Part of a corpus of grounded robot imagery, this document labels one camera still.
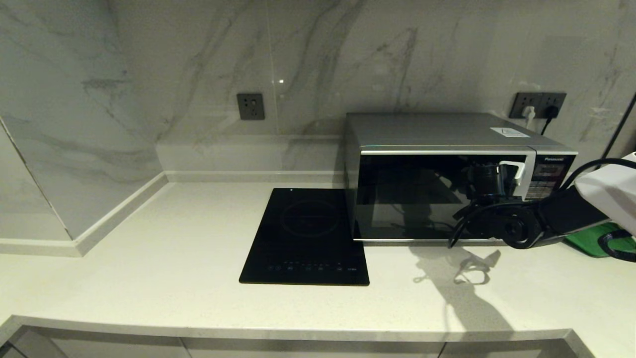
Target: electrical outlet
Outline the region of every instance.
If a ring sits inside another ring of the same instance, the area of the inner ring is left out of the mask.
[[[510,109],[510,115],[508,115],[508,118],[524,118],[523,109],[527,106],[534,106],[534,111],[538,114],[539,112],[537,112],[537,106],[539,106],[539,103],[541,103],[542,97],[542,92],[517,93],[515,102],[513,103],[513,107]]]
[[[513,107],[510,109],[508,118],[523,118],[523,109],[527,106],[534,106],[534,118],[546,119],[546,108],[555,106],[561,110],[565,93],[559,92],[519,92],[515,97]]]
[[[554,106],[560,111],[564,101],[565,93],[543,92],[541,102],[539,103],[539,106],[534,110],[534,112],[537,114],[535,118],[548,118],[546,109],[550,106]]]
[[[244,120],[265,119],[265,107],[263,106],[263,95],[260,93],[237,94],[238,112],[240,118]]]

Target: black induction cooktop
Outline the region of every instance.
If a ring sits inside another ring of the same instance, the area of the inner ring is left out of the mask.
[[[369,285],[343,189],[274,189],[239,282]]]

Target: sticker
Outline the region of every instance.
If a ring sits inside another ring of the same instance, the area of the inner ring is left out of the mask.
[[[529,135],[512,128],[490,127],[490,129],[508,138],[530,138]]]

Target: microwave oven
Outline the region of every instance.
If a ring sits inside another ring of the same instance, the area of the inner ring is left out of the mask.
[[[357,241],[446,241],[471,204],[468,167],[515,164],[508,194],[533,201],[559,188],[577,155],[486,113],[348,113],[343,147]]]

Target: countertop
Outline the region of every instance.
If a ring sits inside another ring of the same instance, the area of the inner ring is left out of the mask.
[[[241,284],[273,187],[331,185],[169,183],[85,257],[0,255],[0,340],[27,324],[218,338],[565,338],[583,356],[585,346],[635,355],[636,266],[564,244],[365,247],[368,287]]]

